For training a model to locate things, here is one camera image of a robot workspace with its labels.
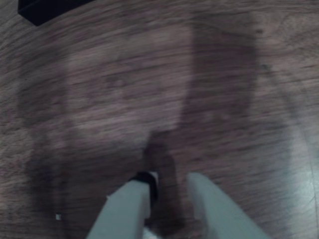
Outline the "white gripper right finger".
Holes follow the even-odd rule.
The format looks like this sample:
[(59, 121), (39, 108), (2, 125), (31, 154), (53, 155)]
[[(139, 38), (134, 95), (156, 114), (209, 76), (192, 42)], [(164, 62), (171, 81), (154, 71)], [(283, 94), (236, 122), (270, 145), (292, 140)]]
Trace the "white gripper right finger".
[(187, 191), (203, 239), (268, 239), (253, 220), (208, 177), (189, 173)]

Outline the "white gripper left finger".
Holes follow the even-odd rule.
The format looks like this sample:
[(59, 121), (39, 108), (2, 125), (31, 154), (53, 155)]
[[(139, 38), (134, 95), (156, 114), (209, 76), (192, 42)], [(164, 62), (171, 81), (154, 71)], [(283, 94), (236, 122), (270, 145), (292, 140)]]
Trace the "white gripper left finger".
[(141, 239), (145, 220), (158, 200), (158, 174), (137, 173), (107, 197), (88, 239)]

